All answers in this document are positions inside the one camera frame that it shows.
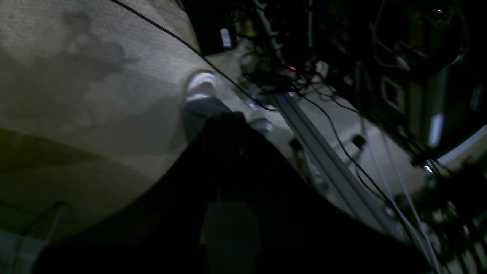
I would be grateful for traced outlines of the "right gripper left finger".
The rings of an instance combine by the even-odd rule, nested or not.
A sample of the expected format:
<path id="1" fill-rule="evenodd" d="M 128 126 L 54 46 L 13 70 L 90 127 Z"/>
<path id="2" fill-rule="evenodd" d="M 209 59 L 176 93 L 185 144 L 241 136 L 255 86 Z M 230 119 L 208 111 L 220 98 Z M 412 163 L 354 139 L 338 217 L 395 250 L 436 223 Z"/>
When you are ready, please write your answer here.
<path id="1" fill-rule="evenodd" d="M 200 234 L 216 197 L 216 143 L 228 114 L 210 116 L 170 170 L 134 203 L 48 246 L 36 274 L 208 274 Z"/>

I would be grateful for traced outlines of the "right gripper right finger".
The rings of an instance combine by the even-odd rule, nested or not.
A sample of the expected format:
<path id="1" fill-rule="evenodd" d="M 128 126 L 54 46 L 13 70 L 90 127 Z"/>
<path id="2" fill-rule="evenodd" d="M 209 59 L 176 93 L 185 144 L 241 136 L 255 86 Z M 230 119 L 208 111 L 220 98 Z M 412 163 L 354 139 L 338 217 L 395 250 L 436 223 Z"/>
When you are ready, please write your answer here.
<path id="1" fill-rule="evenodd" d="M 276 147 L 227 113 L 227 198 L 248 205 L 258 222 L 259 274 L 426 274 L 414 245 L 349 216 L 306 185 Z"/>

